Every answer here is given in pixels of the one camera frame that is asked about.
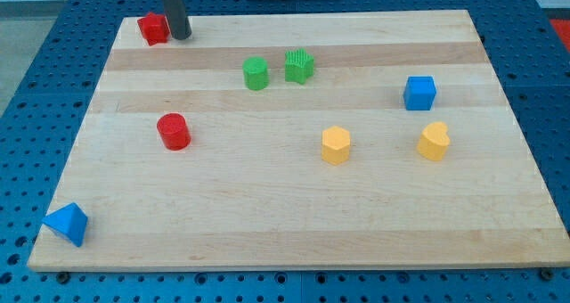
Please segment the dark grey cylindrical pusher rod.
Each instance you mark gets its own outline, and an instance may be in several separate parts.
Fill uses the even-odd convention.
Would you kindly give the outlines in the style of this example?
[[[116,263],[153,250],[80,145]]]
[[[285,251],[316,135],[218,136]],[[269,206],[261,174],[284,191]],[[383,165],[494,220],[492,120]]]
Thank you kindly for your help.
[[[191,36],[191,25],[183,0],[161,0],[172,37],[185,40]]]

